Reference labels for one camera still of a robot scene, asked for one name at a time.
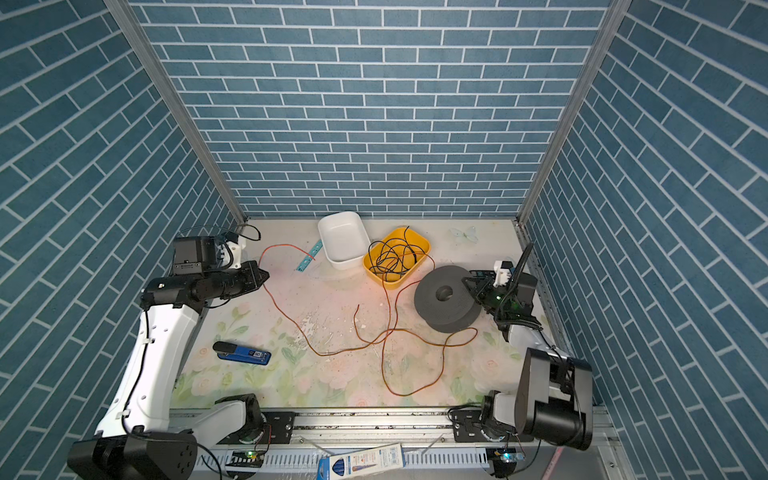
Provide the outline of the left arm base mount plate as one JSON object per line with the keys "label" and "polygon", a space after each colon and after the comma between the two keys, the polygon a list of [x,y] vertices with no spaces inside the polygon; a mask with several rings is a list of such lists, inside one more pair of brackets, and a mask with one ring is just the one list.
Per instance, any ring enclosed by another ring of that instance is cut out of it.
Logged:
{"label": "left arm base mount plate", "polygon": [[291,442],[296,413],[293,411],[279,410],[267,411],[263,413],[264,426],[263,431],[255,437],[246,440],[240,440],[238,435],[232,433],[218,442],[218,445],[259,445],[267,444],[285,445]]}

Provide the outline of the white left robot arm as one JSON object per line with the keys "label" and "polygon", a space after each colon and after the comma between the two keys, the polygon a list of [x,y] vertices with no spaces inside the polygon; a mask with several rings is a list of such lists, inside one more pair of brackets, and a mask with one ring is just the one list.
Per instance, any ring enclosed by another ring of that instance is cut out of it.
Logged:
{"label": "white left robot arm", "polygon": [[94,435],[74,443],[68,467],[83,479],[187,479],[199,453],[232,437],[261,440],[266,418],[253,394],[224,397],[189,426],[172,429],[172,391],[206,309],[253,293],[269,274],[245,260],[236,233],[177,237],[165,277],[140,298],[138,334],[117,393]]}

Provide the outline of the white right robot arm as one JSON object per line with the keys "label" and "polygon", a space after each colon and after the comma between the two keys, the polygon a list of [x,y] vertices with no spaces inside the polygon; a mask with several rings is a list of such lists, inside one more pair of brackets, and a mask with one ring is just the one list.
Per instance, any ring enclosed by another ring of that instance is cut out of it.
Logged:
{"label": "white right robot arm", "polygon": [[586,450],[593,438],[593,376],[589,363],[557,348],[534,316],[538,280],[521,268],[472,270],[463,279],[505,341],[526,348],[514,393],[491,391],[479,428],[491,441],[531,438]]}

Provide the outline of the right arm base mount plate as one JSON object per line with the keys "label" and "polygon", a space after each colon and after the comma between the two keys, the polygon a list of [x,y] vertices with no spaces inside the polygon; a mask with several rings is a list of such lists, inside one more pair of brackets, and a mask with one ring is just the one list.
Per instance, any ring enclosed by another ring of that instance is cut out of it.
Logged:
{"label": "right arm base mount plate", "polygon": [[534,442],[530,435],[516,435],[506,428],[494,428],[481,421],[479,408],[454,408],[446,412],[456,443],[523,443]]}

